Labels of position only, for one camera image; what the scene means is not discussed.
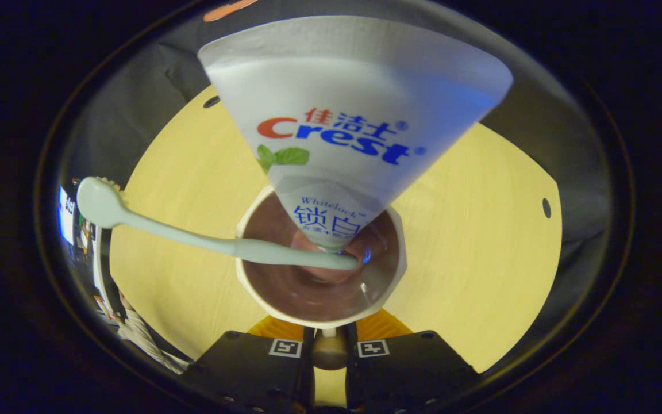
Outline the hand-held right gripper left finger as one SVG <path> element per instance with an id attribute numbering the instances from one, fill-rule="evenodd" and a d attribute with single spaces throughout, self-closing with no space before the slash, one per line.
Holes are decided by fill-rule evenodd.
<path id="1" fill-rule="evenodd" d="M 266 317 L 253 332 L 223 333 L 183 379 L 219 412 L 310 413 L 314 335 L 314 328 Z"/>

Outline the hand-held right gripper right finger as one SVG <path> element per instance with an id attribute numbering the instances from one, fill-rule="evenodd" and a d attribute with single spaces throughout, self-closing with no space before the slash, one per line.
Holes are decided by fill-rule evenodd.
<path id="1" fill-rule="evenodd" d="M 386 311 L 348 323 L 345 334 L 348 411 L 439 411 L 480 380 L 437 332 L 410 332 Z"/>

